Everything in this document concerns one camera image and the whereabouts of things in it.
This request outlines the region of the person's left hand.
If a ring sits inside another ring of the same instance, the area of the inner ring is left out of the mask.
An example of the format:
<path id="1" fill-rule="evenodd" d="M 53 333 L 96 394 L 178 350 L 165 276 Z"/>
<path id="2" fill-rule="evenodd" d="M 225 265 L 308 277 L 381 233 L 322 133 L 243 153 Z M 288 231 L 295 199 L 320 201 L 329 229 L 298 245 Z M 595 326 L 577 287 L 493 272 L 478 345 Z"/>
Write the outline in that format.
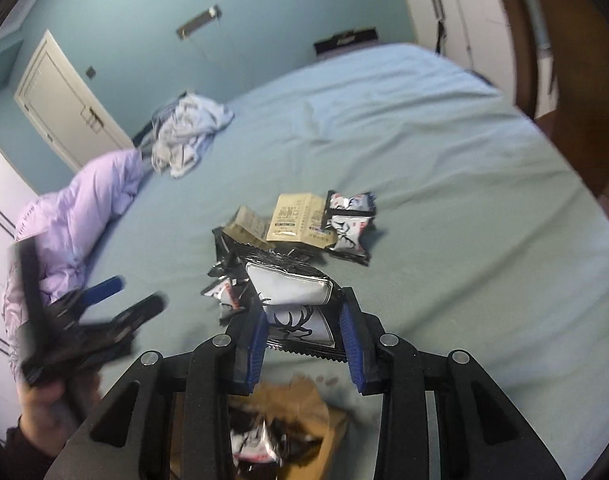
<path id="1" fill-rule="evenodd" d="M 29 387 L 20 382 L 17 388 L 21 408 L 19 429 L 29 443 L 48 457 L 56 457 L 76 431 L 62 411 L 65 386 L 52 382 Z"/>

